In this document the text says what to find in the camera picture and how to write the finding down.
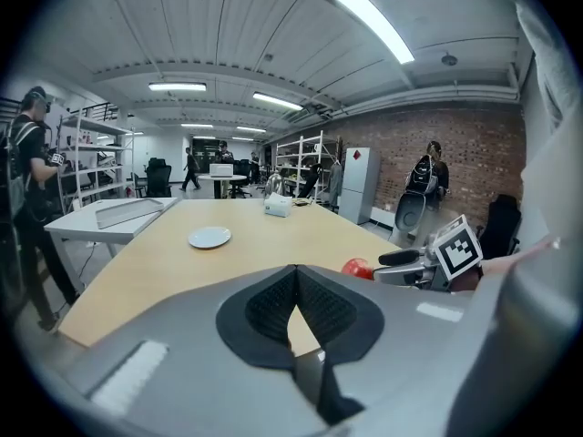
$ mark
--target ceiling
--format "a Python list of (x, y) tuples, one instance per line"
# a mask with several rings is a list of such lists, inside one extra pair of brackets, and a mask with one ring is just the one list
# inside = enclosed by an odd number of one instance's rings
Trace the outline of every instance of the ceiling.
[[(420, 93), (431, 99), (455, 83), (485, 86), (486, 99), (499, 87), (517, 91), (530, 59), (521, 56), (508, 0), (371, 1), (414, 62), (400, 65), (333, 0), (56, 0), (26, 57), (127, 107), (136, 127), (212, 123), (217, 137), (247, 126), (267, 133), (246, 137), (274, 138), (321, 122), (322, 113), (358, 113)], [(446, 54), (457, 65), (445, 66)], [(151, 92), (148, 83), (159, 81), (202, 82), (207, 91)], [(306, 108), (255, 100), (258, 91)]]

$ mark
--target sticker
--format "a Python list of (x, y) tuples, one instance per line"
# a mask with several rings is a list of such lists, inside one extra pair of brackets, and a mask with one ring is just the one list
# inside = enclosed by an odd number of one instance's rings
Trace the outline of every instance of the sticker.
[(428, 302), (422, 302), (417, 306), (417, 312), (421, 312), (426, 316), (435, 317), (437, 319), (449, 320), (450, 322), (459, 322), (464, 315), (464, 312), (461, 310), (453, 310), (451, 308), (437, 306), (436, 304), (430, 304)]
[(467, 228), (463, 228), (452, 238), (442, 243), (437, 248), (443, 258), (446, 272), (449, 279), (465, 271), (481, 259), (474, 240), (469, 235)]

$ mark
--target red apple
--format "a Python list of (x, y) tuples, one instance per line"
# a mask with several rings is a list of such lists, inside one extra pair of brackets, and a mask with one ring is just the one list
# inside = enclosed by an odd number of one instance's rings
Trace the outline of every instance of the red apple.
[(362, 258), (350, 259), (344, 264), (341, 272), (360, 279), (374, 280), (373, 268), (368, 265), (368, 260)]

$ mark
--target white plate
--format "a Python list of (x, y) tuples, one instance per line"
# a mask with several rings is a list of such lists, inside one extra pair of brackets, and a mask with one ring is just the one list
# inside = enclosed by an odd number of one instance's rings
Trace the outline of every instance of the white plate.
[(195, 248), (217, 248), (230, 240), (230, 230), (224, 227), (205, 227), (198, 229), (189, 236), (189, 243)]

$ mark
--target white tissue box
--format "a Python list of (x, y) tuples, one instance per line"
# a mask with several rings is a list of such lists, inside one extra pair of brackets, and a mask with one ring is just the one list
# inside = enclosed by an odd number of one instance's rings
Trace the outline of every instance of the white tissue box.
[(292, 198), (284, 197), (277, 193), (271, 195), (263, 201), (265, 213), (277, 217), (287, 217), (292, 212)]
[(232, 177), (232, 164), (210, 164), (210, 175), (212, 177)]

